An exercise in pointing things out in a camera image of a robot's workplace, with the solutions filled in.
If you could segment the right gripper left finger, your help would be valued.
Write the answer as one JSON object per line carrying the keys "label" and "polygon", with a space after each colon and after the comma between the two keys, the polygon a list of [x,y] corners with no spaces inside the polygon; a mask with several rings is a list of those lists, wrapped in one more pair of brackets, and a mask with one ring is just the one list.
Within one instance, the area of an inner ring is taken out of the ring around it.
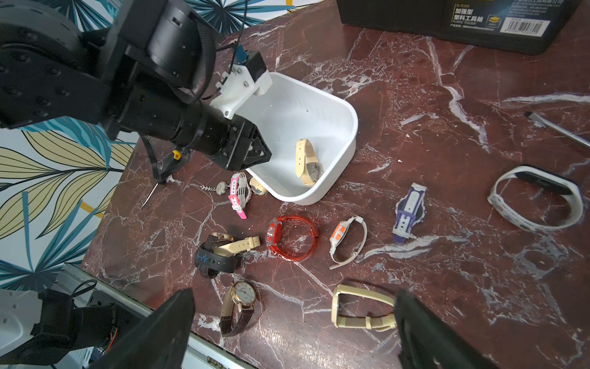
{"label": "right gripper left finger", "polygon": [[180,368],[195,315],[190,288],[174,293],[91,368]]}

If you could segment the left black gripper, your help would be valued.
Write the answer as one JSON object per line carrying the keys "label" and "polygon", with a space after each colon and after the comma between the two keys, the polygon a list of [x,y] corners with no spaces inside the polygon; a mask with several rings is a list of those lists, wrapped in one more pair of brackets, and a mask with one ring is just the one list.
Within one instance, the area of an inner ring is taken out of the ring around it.
{"label": "left black gripper", "polygon": [[237,172],[270,161],[272,152],[258,127],[204,103],[189,105],[181,117],[175,144],[207,155],[225,170]]}

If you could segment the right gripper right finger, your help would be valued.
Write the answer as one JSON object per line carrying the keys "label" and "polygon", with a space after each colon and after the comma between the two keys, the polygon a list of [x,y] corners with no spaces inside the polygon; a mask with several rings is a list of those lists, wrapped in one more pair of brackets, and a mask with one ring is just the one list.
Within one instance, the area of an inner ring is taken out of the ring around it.
{"label": "right gripper right finger", "polygon": [[396,294],[394,316],[403,368],[496,368],[414,295]]}

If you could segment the beige square-face watch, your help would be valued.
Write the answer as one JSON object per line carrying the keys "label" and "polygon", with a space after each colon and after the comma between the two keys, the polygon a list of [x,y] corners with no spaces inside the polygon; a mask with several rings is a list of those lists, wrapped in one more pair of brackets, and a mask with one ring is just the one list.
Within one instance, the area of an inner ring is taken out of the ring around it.
{"label": "beige square-face watch", "polygon": [[390,295],[338,284],[333,291],[331,322],[336,328],[390,331],[397,328],[395,307]]}

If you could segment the purple white watch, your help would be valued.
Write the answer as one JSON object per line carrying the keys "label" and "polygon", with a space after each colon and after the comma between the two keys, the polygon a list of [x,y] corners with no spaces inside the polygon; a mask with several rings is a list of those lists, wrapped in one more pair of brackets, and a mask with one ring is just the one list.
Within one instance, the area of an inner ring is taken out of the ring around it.
{"label": "purple white watch", "polygon": [[402,244],[408,238],[413,238],[413,227],[424,220],[426,192],[426,186],[413,183],[408,193],[396,204],[396,223],[393,227],[393,241],[396,243]]}

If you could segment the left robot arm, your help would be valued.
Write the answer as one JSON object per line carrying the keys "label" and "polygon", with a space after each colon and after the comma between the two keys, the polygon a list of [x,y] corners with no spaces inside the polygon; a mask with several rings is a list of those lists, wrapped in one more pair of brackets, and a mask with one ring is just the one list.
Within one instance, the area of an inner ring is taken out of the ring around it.
{"label": "left robot arm", "polygon": [[237,114],[271,84],[259,52],[233,60],[207,103],[218,51],[216,31],[184,1],[126,1],[113,25],[82,32],[35,1],[1,4],[1,126],[55,118],[99,125],[115,139],[137,132],[175,146],[163,179],[192,152],[239,172],[271,159],[258,127]]}

